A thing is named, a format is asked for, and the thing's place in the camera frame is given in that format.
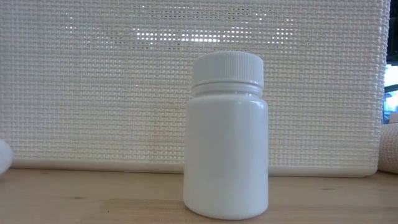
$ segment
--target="pill bottle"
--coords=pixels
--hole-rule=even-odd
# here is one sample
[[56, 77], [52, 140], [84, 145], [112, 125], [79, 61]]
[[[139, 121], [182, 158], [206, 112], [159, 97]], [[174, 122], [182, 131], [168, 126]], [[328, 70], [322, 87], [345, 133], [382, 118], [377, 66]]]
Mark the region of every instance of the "pill bottle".
[[264, 66], [246, 52], [193, 62], [183, 200], [195, 213], [241, 220], [268, 207], [268, 105]]

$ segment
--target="white woven panel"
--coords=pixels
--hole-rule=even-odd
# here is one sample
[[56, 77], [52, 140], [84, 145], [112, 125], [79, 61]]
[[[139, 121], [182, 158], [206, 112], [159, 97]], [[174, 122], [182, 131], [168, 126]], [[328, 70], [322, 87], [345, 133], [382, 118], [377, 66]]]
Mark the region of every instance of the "white woven panel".
[[14, 166], [182, 172], [191, 64], [266, 65], [274, 175], [376, 170], [389, 2], [0, 2], [0, 138]]

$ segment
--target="white screw cap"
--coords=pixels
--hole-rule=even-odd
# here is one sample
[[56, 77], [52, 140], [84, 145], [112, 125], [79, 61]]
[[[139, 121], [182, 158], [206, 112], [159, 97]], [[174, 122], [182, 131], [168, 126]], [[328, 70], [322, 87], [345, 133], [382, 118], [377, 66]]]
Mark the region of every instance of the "white screw cap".
[[251, 83], [264, 88], [264, 64], [257, 55], [221, 51], [193, 61], [192, 86], [216, 82]]

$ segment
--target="wooden table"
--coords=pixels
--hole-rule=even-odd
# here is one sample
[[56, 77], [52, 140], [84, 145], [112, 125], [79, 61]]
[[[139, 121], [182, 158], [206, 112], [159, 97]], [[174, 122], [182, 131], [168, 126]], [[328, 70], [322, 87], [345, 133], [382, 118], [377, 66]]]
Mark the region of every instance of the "wooden table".
[[[0, 223], [220, 223], [182, 202], [181, 174], [11, 169]], [[398, 175], [270, 177], [268, 211], [243, 223], [398, 223]]]

